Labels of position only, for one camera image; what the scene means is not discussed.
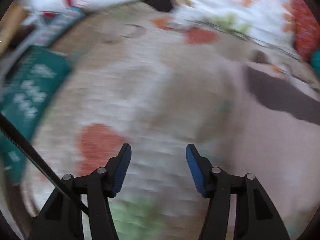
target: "black object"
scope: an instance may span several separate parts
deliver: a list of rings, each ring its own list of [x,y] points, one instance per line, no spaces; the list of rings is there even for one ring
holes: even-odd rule
[[[171,0],[145,0],[144,2],[159,12],[170,12],[173,9]]]
[[[124,144],[118,156],[111,158],[105,167],[90,175],[74,178],[66,174],[61,182],[78,199],[88,196],[89,222],[92,240],[118,240],[113,224],[108,197],[120,191],[131,159],[131,147]],[[73,201],[55,189],[40,214],[35,217],[28,240],[83,240],[82,216]]]
[[[258,179],[227,174],[201,157],[193,144],[186,157],[196,188],[210,198],[199,240],[224,240],[227,233],[230,195],[237,195],[234,240],[290,240],[288,232]]]
[[[72,199],[84,213],[88,214],[88,208],[73,192],[67,188],[64,183],[60,181],[58,176],[41,158],[28,140],[24,138],[24,136],[15,128],[15,126],[2,114],[0,114],[0,130],[10,141],[12,141],[14,145],[16,145],[21,152],[28,157],[28,159],[49,179],[49,181],[51,181],[52,184],[60,190],[60,192],[62,192],[69,199]]]
[[[0,239],[20,240],[20,238],[16,235],[16,233],[11,229],[11,227],[7,223],[7,220],[5,220],[1,212],[0,212]]]

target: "beige surface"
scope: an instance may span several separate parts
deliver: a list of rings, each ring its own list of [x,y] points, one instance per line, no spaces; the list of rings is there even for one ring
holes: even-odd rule
[[[258,104],[246,92],[243,67],[256,49],[273,64],[303,65],[225,33],[210,44],[186,44],[185,32],[153,26],[150,19],[163,15],[143,3],[100,12],[56,43],[52,49],[69,53],[77,64],[39,126],[36,150],[60,177],[77,175],[83,127],[111,128],[133,149],[123,188],[111,200],[120,238],[135,239],[128,231],[133,228],[145,239],[197,239],[208,201],[196,192],[185,160],[186,145],[195,143],[201,155],[231,174],[255,173],[294,238],[292,227],[305,224],[318,204],[318,189],[301,176],[311,169],[310,185],[318,183],[320,128]],[[259,66],[272,70],[253,67]],[[40,208],[52,185],[31,164],[26,179]],[[135,206],[144,198],[157,207],[150,215],[153,231],[135,225],[139,216],[132,211],[129,221],[120,216],[123,203]]]

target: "blue gripper pad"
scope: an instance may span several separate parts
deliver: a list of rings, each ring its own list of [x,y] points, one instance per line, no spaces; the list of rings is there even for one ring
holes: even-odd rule
[[[114,196],[121,190],[130,160],[131,146],[125,143],[121,147],[119,154],[116,157],[110,158],[106,165],[108,177],[110,178],[110,183],[112,184],[112,193]]]
[[[196,185],[196,189],[202,195],[202,197],[205,197],[206,192],[204,188],[204,175],[198,162],[202,157],[199,155],[196,147],[193,144],[189,144],[187,146],[186,157],[193,181]]]

